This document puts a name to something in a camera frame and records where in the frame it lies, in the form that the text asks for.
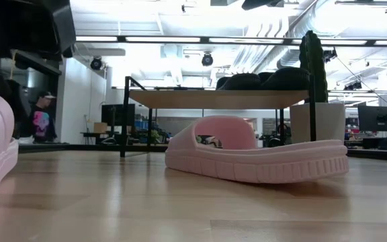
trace computer monitor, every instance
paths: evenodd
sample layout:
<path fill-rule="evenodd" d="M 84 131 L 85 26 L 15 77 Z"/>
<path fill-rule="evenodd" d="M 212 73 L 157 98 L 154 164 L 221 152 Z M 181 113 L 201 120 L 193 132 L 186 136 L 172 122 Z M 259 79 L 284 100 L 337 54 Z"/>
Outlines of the computer monitor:
<path fill-rule="evenodd" d="M 115 105 L 102 105 L 101 109 L 101 122 L 107 123 L 108 126 L 112 125 L 113 119 L 113 108 L 116 109 L 115 118 L 114 118 L 114 126 L 122 125 L 122 117 L 123 117 L 123 104 L 115 104 Z M 135 120 L 135 104 L 128 104 L 128 121 L 126 123 L 127 126 L 133 126 Z"/>
<path fill-rule="evenodd" d="M 387 131 L 387 107 L 358 106 L 360 131 Z"/>

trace shelf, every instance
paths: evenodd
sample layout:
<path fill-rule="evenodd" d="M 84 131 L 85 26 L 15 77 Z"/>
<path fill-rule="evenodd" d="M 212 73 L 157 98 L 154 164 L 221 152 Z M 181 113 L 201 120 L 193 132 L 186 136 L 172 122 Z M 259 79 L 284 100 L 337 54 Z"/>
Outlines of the shelf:
<path fill-rule="evenodd" d="M 152 109 L 283 109 L 308 98 L 308 91 L 130 91 Z"/>

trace person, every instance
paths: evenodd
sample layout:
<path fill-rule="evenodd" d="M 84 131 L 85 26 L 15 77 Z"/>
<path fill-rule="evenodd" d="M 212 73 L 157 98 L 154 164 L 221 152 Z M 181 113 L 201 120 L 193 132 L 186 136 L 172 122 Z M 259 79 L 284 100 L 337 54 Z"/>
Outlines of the person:
<path fill-rule="evenodd" d="M 22 136 L 33 136 L 35 143 L 53 142 L 57 137 L 54 121 L 46 111 L 56 97 L 49 91 L 41 91 L 32 107 L 28 120 L 24 122 Z"/>

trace white planter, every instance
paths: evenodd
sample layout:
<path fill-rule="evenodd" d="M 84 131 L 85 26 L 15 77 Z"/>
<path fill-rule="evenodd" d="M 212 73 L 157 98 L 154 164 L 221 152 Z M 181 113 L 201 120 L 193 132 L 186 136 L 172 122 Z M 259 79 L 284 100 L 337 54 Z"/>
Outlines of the white planter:
<path fill-rule="evenodd" d="M 344 141 L 344 104 L 316 103 L 316 139 Z M 310 141 L 310 104 L 290 107 L 292 142 Z"/>

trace wooden floor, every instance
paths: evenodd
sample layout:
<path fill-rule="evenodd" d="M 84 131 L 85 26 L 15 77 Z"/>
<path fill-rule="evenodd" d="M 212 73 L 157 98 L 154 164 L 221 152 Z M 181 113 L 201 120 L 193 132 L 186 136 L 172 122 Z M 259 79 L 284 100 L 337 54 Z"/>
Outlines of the wooden floor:
<path fill-rule="evenodd" d="M 387 161 L 255 186 L 165 168 L 164 154 L 19 156 L 0 185 L 0 241 L 387 242 Z"/>

